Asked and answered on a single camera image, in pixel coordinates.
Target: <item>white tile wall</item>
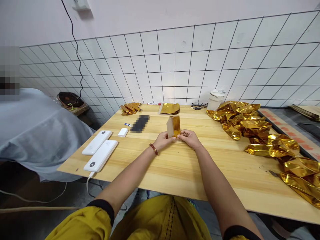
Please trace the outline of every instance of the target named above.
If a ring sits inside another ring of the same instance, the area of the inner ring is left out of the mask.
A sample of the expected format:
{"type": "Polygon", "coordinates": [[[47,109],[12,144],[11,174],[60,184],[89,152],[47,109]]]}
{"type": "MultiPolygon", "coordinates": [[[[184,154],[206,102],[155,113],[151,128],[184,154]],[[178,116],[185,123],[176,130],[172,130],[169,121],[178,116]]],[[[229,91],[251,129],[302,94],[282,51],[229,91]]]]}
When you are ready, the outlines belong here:
{"type": "MultiPolygon", "coordinates": [[[[319,11],[77,40],[81,97],[102,124],[129,102],[320,104],[319,11]]],[[[80,94],[76,42],[20,48],[21,87],[80,94]]]]}

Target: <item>brown bag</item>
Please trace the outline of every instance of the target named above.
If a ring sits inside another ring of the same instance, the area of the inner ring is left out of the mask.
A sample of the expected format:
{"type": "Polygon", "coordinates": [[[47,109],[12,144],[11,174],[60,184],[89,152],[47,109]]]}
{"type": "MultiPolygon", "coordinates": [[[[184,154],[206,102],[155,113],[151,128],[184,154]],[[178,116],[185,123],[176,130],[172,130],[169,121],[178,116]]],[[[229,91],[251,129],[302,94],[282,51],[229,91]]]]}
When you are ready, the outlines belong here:
{"type": "Polygon", "coordinates": [[[84,104],[83,101],[74,93],[59,92],[57,97],[60,100],[60,102],[66,107],[81,107],[84,104]]]}

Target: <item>hand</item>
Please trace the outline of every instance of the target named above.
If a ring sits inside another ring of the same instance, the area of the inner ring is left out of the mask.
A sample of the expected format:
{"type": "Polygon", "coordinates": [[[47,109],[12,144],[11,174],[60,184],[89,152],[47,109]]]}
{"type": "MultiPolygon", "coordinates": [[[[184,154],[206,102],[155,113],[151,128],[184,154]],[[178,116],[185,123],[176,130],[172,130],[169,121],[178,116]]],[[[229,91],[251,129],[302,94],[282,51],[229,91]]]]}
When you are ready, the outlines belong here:
{"type": "Polygon", "coordinates": [[[178,135],[178,138],[185,141],[193,150],[202,146],[194,131],[184,129],[181,131],[181,134],[178,135]]]}
{"type": "Polygon", "coordinates": [[[153,145],[156,148],[156,150],[159,152],[162,150],[165,146],[167,146],[169,143],[176,140],[176,137],[168,138],[168,132],[162,132],[158,135],[157,139],[154,141],[153,145]]]}

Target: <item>pink wall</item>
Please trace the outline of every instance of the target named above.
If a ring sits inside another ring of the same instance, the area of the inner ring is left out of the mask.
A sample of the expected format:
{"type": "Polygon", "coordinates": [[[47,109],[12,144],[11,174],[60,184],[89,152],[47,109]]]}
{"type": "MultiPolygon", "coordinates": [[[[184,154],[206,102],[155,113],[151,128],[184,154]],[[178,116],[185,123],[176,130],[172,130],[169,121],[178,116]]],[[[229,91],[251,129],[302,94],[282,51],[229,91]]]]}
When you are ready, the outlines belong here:
{"type": "MultiPolygon", "coordinates": [[[[319,0],[88,0],[91,19],[81,19],[64,0],[76,39],[314,10],[319,0]]],[[[2,0],[0,46],[72,40],[60,0],[2,0]]]]}

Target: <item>eyeglasses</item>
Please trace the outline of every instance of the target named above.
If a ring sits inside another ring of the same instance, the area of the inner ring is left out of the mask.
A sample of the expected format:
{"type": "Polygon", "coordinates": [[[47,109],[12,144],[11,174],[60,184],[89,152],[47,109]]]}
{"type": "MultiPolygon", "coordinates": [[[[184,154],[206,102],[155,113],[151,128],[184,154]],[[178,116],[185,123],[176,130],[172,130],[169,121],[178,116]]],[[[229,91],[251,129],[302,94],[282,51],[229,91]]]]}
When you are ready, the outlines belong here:
{"type": "Polygon", "coordinates": [[[205,108],[208,106],[208,103],[192,103],[191,107],[194,109],[194,110],[200,110],[202,108],[205,108]]]}

